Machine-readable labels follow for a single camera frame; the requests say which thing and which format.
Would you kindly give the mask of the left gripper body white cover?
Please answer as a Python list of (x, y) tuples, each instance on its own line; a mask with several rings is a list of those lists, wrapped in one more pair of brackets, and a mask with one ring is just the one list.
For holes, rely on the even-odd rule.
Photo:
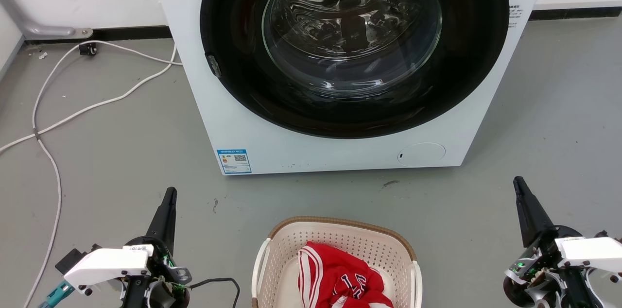
[(122, 248), (93, 245), (73, 249), (56, 269), (64, 281), (55, 288), (55, 305), (74, 292), (91, 295), (101, 283), (119, 284), (122, 308), (186, 308), (190, 302), (187, 268), (173, 260), (173, 246), (154, 237), (138, 237)]

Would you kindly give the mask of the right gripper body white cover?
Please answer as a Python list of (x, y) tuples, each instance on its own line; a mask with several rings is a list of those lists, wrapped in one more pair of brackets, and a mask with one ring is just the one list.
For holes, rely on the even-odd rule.
[(622, 247), (602, 231), (587, 238), (566, 226), (554, 226), (529, 240), (505, 272), (504, 293), (521, 308), (612, 308), (597, 294), (595, 271), (620, 283)]

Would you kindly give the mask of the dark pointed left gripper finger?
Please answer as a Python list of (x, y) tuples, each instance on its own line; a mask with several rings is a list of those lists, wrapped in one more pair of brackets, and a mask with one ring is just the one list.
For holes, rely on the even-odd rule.
[(146, 233), (146, 241), (174, 254), (177, 221), (177, 189), (168, 187)]

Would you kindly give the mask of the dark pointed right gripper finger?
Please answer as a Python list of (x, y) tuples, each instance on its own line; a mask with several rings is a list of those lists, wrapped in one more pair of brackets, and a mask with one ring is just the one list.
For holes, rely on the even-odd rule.
[(513, 186), (522, 244), (527, 248), (542, 233), (553, 230), (555, 225), (522, 176), (515, 176)]

